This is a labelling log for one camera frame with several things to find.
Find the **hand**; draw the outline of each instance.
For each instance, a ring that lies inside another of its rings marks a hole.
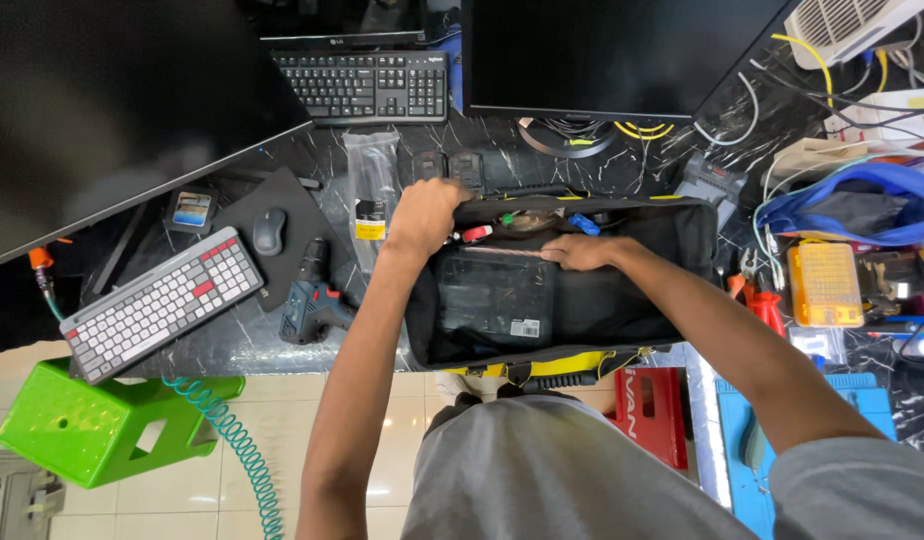
[[[473,193],[448,178],[420,179],[402,190],[383,246],[417,255],[422,263],[453,233],[453,211]]]
[[[646,249],[632,238],[564,234],[541,246],[541,257],[563,270],[594,270],[616,264],[621,255],[635,247]]]

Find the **blue mat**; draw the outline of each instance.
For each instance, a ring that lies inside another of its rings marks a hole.
[[[897,440],[888,393],[885,388],[876,387],[874,374],[827,374],[826,381],[880,432],[893,441]],[[775,462],[775,451],[771,445],[766,448],[765,459],[756,471],[743,464],[741,446],[745,427],[752,417],[752,405],[725,380],[717,380],[715,389],[729,466],[732,513],[759,538],[770,540],[775,506],[768,485],[768,471]]]

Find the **green plastic stool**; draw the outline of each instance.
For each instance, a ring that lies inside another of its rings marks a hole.
[[[216,441],[196,444],[204,417],[175,390],[152,379],[98,386],[69,378],[70,358],[38,362],[0,427],[0,445],[74,485],[92,489],[189,458]],[[212,397],[237,398],[244,376],[207,378]],[[152,451],[136,445],[145,427],[165,420]]]

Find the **person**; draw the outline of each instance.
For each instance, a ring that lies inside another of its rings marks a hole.
[[[366,487],[409,291],[469,197],[439,178],[402,193],[312,426],[299,540],[367,535]],[[924,538],[924,453],[888,441],[738,302],[629,238],[566,235],[542,257],[566,271],[624,272],[748,399],[779,456],[775,538]],[[460,396],[422,440],[402,538],[755,537],[578,400]]]

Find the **monitor base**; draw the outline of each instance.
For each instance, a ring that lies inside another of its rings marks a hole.
[[[592,141],[591,144],[567,146],[566,140],[562,135],[552,131],[539,122],[532,122],[528,125],[528,128],[524,128],[523,125],[519,123],[518,119],[516,119],[516,125],[518,126],[518,133],[529,146],[546,156],[564,160],[575,160],[594,156],[608,148],[609,144],[619,135],[617,130],[608,129],[602,133],[599,138]]]

